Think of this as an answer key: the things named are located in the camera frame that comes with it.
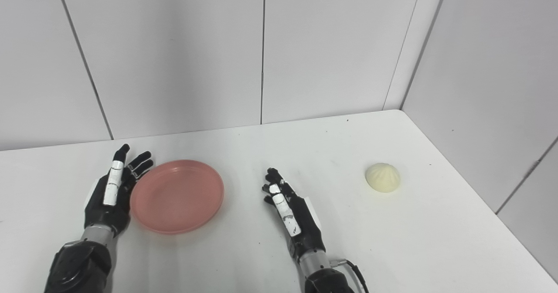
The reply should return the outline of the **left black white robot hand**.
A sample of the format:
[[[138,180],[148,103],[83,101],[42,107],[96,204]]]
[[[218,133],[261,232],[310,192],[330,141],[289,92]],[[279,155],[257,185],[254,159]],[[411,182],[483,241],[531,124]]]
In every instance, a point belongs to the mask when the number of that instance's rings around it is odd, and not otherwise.
[[[107,227],[117,237],[128,226],[131,216],[131,193],[137,182],[154,166],[152,153],[145,151],[127,163],[129,144],[117,150],[110,169],[102,176],[85,207],[84,227]]]

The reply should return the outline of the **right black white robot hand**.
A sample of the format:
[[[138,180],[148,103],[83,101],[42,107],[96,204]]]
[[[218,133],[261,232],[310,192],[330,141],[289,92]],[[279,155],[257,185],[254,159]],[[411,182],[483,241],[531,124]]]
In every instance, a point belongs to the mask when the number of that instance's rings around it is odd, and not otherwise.
[[[305,198],[297,195],[275,168],[268,168],[264,202],[273,206],[286,229],[288,250],[298,262],[310,252],[326,252],[321,229]]]

